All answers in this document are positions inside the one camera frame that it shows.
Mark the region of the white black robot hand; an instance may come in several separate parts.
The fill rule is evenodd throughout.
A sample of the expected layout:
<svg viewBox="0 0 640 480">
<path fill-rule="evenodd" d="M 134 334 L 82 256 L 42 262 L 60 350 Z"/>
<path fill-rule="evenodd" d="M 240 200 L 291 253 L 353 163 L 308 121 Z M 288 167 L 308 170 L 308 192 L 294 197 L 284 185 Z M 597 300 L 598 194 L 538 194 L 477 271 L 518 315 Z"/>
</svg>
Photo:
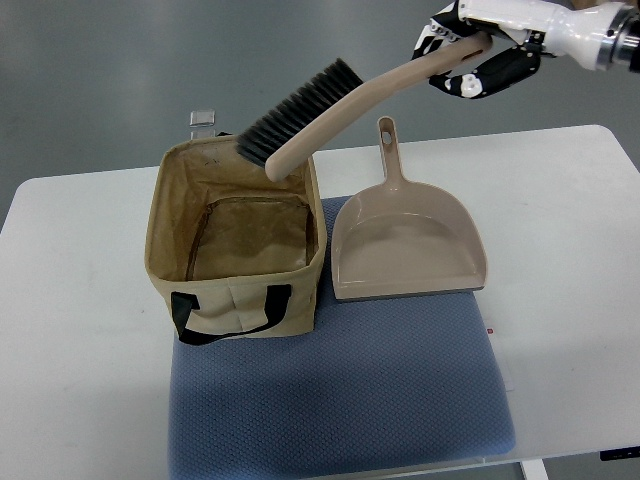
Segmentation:
<svg viewBox="0 0 640 480">
<path fill-rule="evenodd" d="M 485 32 L 513 45 L 475 67 L 452 76 L 438 74 L 429 84 L 452 96 L 480 99 L 532 75 L 544 57 L 569 56 L 582 68 L 606 71 L 620 25 L 632 9 L 609 3 L 576 10 L 570 1 L 455 1 L 433 15 L 413 50 L 413 59 L 475 33 Z"/>
</svg>

